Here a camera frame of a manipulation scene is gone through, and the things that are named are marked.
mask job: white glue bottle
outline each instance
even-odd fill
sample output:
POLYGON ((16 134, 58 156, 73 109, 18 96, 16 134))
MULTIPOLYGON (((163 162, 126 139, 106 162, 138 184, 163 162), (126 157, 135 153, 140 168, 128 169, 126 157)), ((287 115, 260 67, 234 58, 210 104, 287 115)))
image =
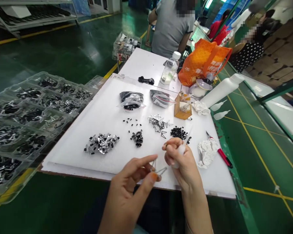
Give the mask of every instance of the white glue bottle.
POLYGON ((212 105, 212 106, 211 106, 211 110, 212 110, 212 111, 217 111, 217 110, 219 110, 220 107, 222 106, 222 104, 225 103, 225 101, 227 101, 227 99, 224 100, 223 102, 220 102, 220 103, 217 103, 217 104, 215 104, 215 105, 212 105))
POLYGON ((164 85, 168 85, 174 79, 175 73, 179 67, 179 59, 181 57, 181 53, 175 51, 173 53, 173 57, 166 62, 164 71, 160 78, 160 82, 164 85))
POLYGON ((224 112, 219 112, 219 113, 217 113, 217 114, 214 114, 214 119, 215 119, 215 120, 220 120, 220 119, 222 119, 223 117, 225 117, 226 114, 229 113, 229 111, 230 111, 230 110, 226 110, 226 111, 224 111, 224 112))
POLYGON ((235 73, 232 77, 224 79, 212 91, 210 91, 200 102, 204 102, 207 108, 223 99, 225 96, 235 91, 239 84, 244 81, 242 75, 235 73))

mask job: white table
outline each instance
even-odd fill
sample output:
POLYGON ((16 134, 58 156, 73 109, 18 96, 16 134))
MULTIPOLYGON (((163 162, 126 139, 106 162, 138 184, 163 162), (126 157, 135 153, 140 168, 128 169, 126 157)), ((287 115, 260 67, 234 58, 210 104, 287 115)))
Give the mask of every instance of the white table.
MULTIPOLYGON (((140 76, 143 76, 145 79, 153 78, 154 86, 178 93, 181 88, 178 78, 169 85, 163 85, 160 82, 160 77, 165 67, 163 64, 167 60, 167 58, 160 55, 136 48, 119 74, 124 74, 135 80, 138 80, 140 76)), ((182 86, 181 90, 188 93, 188 89, 189 87, 182 86)))
MULTIPOLYGON (((170 137, 170 130, 175 125, 178 127, 183 126, 186 131, 191 126, 193 127, 191 132, 192 139, 189 146, 192 148, 197 162, 199 160, 197 144, 200 141, 207 140, 205 130, 217 139, 217 132, 211 115, 198 116, 194 113, 192 115, 192 121, 175 118, 173 117, 173 105, 168 109, 164 109, 154 105, 149 97, 150 88, 157 90, 163 89, 139 83, 129 78, 122 79, 110 77, 107 80, 94 99, 48 154, 42 163, 41 171, 111 180, 132 157, 141 158, 154 153, 159 155, 157 169, 167 166, 164 160, 164 152, 161 150, 161 146, 167 140, 162 138, 160 133, 156 133, 152 125, 148 123, 147 117, 151 114, 155 115, 159 113, 165 120, 169 119, 174 124, 167 128, 167 134, 165 135, 168 139, 170 137), (119 102, 119 90, 134 90, 143 93, 146 107, 135 113, 127 113, 117 108, 115 104, 119 102), (105 105, 102 103, 102 100, 108 100, 111 103, 108 109, 104 109, 105 105), (127 120, 129 117, 132 119, 129 124, 123 122, 123 120, 127 120), (130 123, 142 123, 142 127, 131 127, 130 123), (144 142, 141 148, 136 148, 134 143, 129 139, 131 133, 128 133, 128 130, 136 132, 141 128, 143 129, 144 142), (83 152, 83 148, 88 143, 91 135, 95 133, 105 134, 107 132, 120 137, 120 141, 112 151, 106 155, 97 153, 95 156, 83 152)), ((173 98, 177 95, 174 92, 166 92, 173 98)), ((236 190, 232 178, 226 164, 220 156, 215 157, 214 162, 207 170, 199 169, 199 171, 206 194, 235 199, 236 190)), ((162 181, 157 182, 155 187, 171 190, 179 189, 170 167, 163 174, 162 181)))
MULTIPOLYGON (((274 90, 266 84, 263 84, 257 80, 244 76, 245 82, 251 87, 258 97, 264 97, 274 90)), ((291 106, 283 97, 276 97, 268 102, 265 102, 267 108, 269 108, 282 124, 293 135, 293 106, 291 106)))

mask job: bottle cap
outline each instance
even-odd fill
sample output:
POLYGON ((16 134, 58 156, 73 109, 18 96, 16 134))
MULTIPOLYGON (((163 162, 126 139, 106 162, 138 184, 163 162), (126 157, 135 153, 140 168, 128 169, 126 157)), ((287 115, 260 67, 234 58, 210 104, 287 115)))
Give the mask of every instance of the bottle cap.
POLYGON ((243 76, 241 76, 238 73, 235 73, 232 77, 230 77, 230 79, 231 79, 231 81, 233 81, 236 84, 239 84, 244 81, 243 76))
POLYGON ((175 51, 175 52, 173 53, 173 59, 175 59, 175 60, 179 60, 180 57, 181 57, 181 53, 179 53, 178 51, 175 51))

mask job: plastic water bottle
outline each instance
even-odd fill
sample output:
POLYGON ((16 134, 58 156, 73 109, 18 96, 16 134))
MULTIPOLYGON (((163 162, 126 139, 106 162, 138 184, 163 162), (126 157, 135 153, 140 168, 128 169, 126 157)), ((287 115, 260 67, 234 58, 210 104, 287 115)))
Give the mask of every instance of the plastic water bottle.
POLYGON ((160 78, 160 82, 164 85, 168 85, 174 79, 175 73, 179 67, 179 59, 181 54, 177 51, 173 53, 173 57, 170 58, 165 65, 164 71, 160 78))

